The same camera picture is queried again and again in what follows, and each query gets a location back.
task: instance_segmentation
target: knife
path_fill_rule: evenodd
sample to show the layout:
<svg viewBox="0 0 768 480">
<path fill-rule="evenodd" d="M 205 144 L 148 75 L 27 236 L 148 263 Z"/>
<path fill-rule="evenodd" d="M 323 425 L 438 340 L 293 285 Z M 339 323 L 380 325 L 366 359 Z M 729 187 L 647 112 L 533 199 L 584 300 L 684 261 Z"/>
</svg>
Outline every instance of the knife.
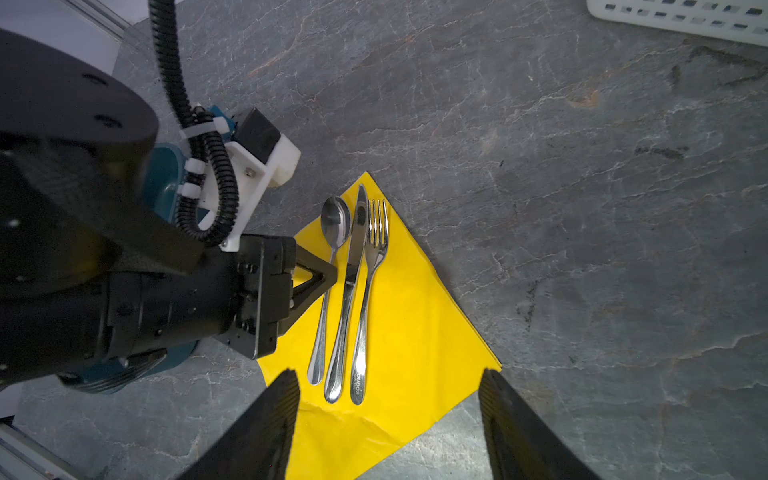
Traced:
<svg viewBox="0 0 768 480">
<path fill-rule="evenodd" d="M 341 396 L 344 386 L 344 360 L 346 358 L 346 337 L 349 331 L 349 316 L 355 300 L 357 273 L 360 270 L 362 251 L 366 246 L 368 231 L 368 195 L 366 188 L 360 185 L 355 205 L 355 220 L 352 224 L 352 236 L 349 240 L 349 256 L 346 261 L 346 277 L 344 279 L 344 295 L 341 303 L 341 320 L 336 332 L 336 342 L 333 344 L 331 364 L 326 377 L 326 401 L 336 403 Z"/>
</svg>

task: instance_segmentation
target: folded napkin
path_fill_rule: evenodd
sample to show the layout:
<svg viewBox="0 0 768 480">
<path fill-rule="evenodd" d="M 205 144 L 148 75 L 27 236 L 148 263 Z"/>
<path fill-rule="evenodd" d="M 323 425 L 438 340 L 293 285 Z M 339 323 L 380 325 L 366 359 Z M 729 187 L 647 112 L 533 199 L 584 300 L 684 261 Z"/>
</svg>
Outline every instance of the folded napkin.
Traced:
<svg viewBox="0 0 768 480">
<path fill-rule="evenodd" d="M 370 200 L 384 199 L 365 173 L 341 196 L 350 210 L 359 184 L 365 185 Z M 502 367 L 389 202 L 387 206 L 389 251 L 373 277 L 370 294 L 367 387 L 362 405 L 356 406 L 349 397 L 349 372 L 366 282 L 365 256 L 349 321 L 344 387 L 337 403 L 326 402 L 324 381 L 311 386 L 306 377 L 322 298 L 280 337 L 275 353 L 259 359 L 267 384 L 285 369 L 296 370 L 299 377 L 301 401 L 288 479 L 357 478 L 475 392 L 485 368 Z M 320 258 L 330 258 L 319 218 L 296 235 L 296 242 Z M 339 276 L 330 290 L 326 375 L 341 315 L 348 252 L 349 241 L 336 254 Z M 298 283 L 305 280 L 298 269 L 296 276 Z"/>
</svg>

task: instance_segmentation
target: metal cutlery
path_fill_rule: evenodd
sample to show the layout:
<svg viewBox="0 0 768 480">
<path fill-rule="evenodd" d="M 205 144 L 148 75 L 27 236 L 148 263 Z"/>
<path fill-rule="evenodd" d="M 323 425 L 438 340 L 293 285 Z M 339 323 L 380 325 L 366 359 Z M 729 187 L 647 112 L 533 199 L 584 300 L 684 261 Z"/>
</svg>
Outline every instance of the metal cutlery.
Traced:
<svg viewBox="0 0 768 480">
<path fill-rule="evenodd" d="M 362 296 L 360 323 L 357 326 L 355 353 L 352 357 L 352 377 L 350 395 L 355 405 L 360 405 L 366 395 L 366 353 L 368 347 L 368 300 L 371 293 L 373 276 L 384 262 L 389 249 L 389 218 L 386 213 L 385 200 L 371 200 L 368 222 L 368 237 L 366 238 L 366 265 L 368 278 L 366 291 Z"/>
<path fill-rule="evenodd" d="M 333 353 L 326 377 L 325 397 L 328 403 L 336 403 L 339 400 L 344 384 L 344 359 L 346 358 L 349 315 L 352 312 L 352 304 L 355 299 L 357 273 L 362 262 L 362 251 L 366 245 L 368 222 L 368 195 L 366 188 L 360 185 L 355 205 L 355 220 L 352 225 L 352 239 L 349 241 L 349 257 L 346 261 L 341 319 L 339 320 L 339 329 L 336 331 L 336 342 L 333 344 Z"/>
<path fill-rule="evenodd" d="M 336 252 L 349 238 L 352 230 L 352 216 L 349 207 L 340 197 L 329 197 L 323 204 L 323 212 L 320 214 L 320 228 L 323 236 L 331 247 L 330 263 L 336 265 Z M 306 371 L 306 377 L 310 385 L 317 385 L 323 380 L 326 366 L 326 319 L 328 317 L 328 302 L 330 290 L 323 295 L 323 308 L 320 309 L 320 320 L 317 323 L 315 346 L 310 357 L 310 366 Z"/>
</svg>

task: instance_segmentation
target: gray marble table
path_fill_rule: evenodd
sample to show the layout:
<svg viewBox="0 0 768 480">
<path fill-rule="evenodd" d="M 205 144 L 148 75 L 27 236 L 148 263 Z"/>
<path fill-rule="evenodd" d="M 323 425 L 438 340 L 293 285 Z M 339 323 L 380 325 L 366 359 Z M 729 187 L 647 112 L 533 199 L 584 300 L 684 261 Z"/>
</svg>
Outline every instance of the gray marble table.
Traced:
<svg viewBox="0 0 768 480">
<path fill-rule="evenodd" d="M 249 224 L 368 170 L 554 431 L 606 479 L 765 478 L 768 50 L 583 0 L 186 0 L 190 97 L 303 152 Z M 177 141 L 148 24 L 115 75 Z M 98 478 L 172 478 L 263 389 L 213 341 L 114 396 L 30 382 L 17 424 Z M 489 478 L 473 396 L 363 478 Z"/>
</svg>

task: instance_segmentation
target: spoon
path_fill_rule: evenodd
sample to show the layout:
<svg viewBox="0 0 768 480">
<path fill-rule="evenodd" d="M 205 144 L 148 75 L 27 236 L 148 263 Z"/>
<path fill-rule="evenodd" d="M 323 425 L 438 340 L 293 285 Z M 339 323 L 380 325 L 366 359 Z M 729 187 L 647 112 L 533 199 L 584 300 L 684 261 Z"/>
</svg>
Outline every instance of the spoon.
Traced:
<svg viewBox="0 0 768 480">
<path fill-rule="evenodd" d="M 320 214 L 320 228 L 323 236 L 331 246 L 331 259 L 329 262 L 336 265 L 336 252 L 349 238 L 352 232 L 352 215 L 349 207 L 340 197 L 329 197 L 323 204 L 323 212 Z M 330 290 L 323 295 L 323 308 L 320 310 L 320 322 L 317 324 L 315 347 L 310 357 L 310 367 L 306 371 L 306 377 L 311 385 L 317 385 L 323 379 L 326 366 L 326 318 L 328 316 L 328 298 Z"/>
</svg>

